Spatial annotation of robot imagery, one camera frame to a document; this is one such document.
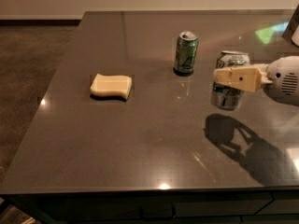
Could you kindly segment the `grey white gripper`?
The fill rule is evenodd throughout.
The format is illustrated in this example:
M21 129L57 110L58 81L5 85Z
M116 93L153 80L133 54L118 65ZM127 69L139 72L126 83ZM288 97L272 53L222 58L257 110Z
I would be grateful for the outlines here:
M263 88L273 101L299 106L299 56L280 58L256 66L215 69L214 82L241 91L255 92Z

